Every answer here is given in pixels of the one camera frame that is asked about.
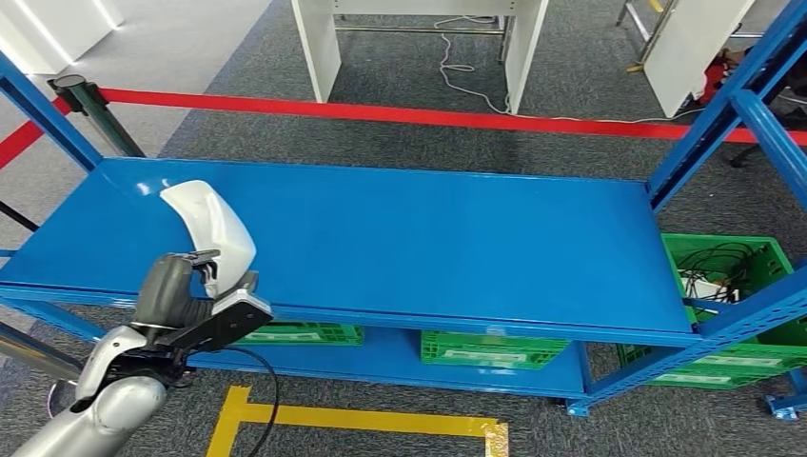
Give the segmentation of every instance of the shelf foot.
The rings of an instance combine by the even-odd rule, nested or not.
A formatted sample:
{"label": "shelf foot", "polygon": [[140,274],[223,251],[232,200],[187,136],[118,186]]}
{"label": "shelf foot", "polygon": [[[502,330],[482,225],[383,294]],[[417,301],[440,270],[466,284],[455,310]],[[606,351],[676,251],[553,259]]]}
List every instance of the shelf foot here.
{"label": "shelf foot", "polygon": [[794,407],[779,407],[777,408],[776,401],[782,400],[784,397],[776,397],[774,395],[765,395],[765,403],[771,410],[771,414],[781,421],[797,421],[798,413]]}
{"label": "shelf foot", "polygon": [[588,417],[588,407],[566,407],[566,414],[575,417]]}

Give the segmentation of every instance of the red barrier tape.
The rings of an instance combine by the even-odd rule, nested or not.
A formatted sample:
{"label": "red barrier tape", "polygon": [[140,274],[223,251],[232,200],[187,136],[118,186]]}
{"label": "red barrier tape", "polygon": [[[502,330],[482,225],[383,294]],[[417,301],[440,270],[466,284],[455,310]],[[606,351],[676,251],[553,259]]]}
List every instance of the red barrier tape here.
{"label": "red barrier tape", "polygon": [[[347,105],[341,103],[314,103],[267,98],[229,97],[222,95],[198,95],[190,93],[152,92],[128,89],[101,89],[110,102],[160,107],[216,109],[225,111],[264,112],[296,116],[325,117],[376,122],[425,124],[429,126],[466,127],[472,129],[499,129],[573,133],[579,135],[629,136],[634,138],[680,139],[688,126],[670,124],[624,124],[617,122],[583,120],[570,121],[546,117],[515,117],[501,114],[477,114],[471,112],[439,111],[435,109],[412,109]],[[807,145],[807,131],[791,131],[799,145]],[[726,141],[732,143],[756,143],[748,129],[735,129]]]}
{"label": "red barrier tape", "polygon": [[[70,112],[70,107],[61,98],[57,98],[51,103],[62,114]],[[32,121],[28,121],[11,135],[0,141],[0,169],[9,164],[18,155],[27,149],[34,141],[38,140],[44,133]]]}

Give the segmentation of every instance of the shelf board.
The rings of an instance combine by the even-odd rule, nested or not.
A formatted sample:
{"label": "shelf board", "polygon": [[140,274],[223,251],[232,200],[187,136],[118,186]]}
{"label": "shelf board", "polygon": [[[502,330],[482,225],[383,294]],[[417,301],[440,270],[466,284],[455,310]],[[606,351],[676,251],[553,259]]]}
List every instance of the shelf board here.
{"label": "shelf board", "polygon": [[[424,364],[420,333],[399,328],[364,328],[364,344],[358,347],[243,345],[266,358],[279,374],[559,398],[584,396],[580,347],[570,344],[545,368],[529,370]],[[198,354],[190,364],[266,371],[234,351]]]}
{"label": "shelf board", "polygon": [[135,296],[158,256],[193,250],[159,198],[190,179],[209,182],[244,220],[258,294],[279,318],[692,335],[638,181],[106,159],[0,269],[0,283]]}

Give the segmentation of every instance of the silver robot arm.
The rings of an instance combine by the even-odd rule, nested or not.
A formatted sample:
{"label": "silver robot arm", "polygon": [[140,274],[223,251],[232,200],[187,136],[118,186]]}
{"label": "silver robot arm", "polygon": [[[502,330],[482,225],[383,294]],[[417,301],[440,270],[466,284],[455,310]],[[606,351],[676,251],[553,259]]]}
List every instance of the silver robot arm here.
{"label": "silver robot arm", "polygon": [[187,357],[238,341],[272,319],[248,271],[214,300],[192,298],[193,271],[213,272],[216,250],[167,254],[148,273],[132,322],[112,329],[82,370],[75,402],[12,457],[111,457],[166,401]]}

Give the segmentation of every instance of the yellow tape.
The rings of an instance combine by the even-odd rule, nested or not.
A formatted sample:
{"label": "yellow tape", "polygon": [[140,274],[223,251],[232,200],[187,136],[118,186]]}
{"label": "yellow tape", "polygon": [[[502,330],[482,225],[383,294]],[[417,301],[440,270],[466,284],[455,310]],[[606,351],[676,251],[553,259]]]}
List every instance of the yellow tape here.
{"label": "yellow tape", "polygon": [[659,3],[659,0],[647,0],[647,3],[649,3],[656,12],[664,12],[664,7]]}
{"label": "yellow tape", "polygon": [[[207,448],[207,457],[229,456],[240,423],[268,421],[272,405],[250,403],[247,400],[249,391],[250,387],[229,388]],[[479,437],[485,440],[485,457],[508,455],[507,424],[499,424],[496,419],[487,417],[280,406],[276,422],[288,426]]]}
{"label": "yellow tape", "polygon": [[484,431],[484,457],[507,457],[510,455],[510,438],[507,424],[496,424]]}

